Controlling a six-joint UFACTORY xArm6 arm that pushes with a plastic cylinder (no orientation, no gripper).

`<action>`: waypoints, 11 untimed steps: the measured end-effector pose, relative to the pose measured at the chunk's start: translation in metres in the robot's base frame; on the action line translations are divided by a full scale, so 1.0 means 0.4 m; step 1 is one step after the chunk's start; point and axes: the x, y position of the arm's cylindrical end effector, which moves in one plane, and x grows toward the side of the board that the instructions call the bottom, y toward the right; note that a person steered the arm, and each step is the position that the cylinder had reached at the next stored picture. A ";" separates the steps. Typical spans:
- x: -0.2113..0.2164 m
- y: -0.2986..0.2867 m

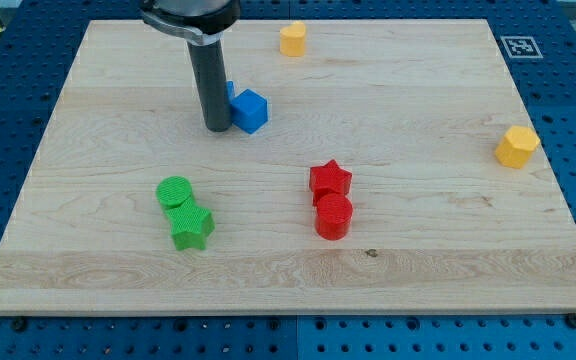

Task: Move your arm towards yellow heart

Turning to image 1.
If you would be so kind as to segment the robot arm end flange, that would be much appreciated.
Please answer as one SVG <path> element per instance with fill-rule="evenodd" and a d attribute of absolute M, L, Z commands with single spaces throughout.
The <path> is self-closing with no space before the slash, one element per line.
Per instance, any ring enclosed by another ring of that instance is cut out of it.
<path fill-rule="evenodd" d="M 139 0 L 143 22 L 195 46 L 212 45 L 241 17 L 239 0 Z"/>

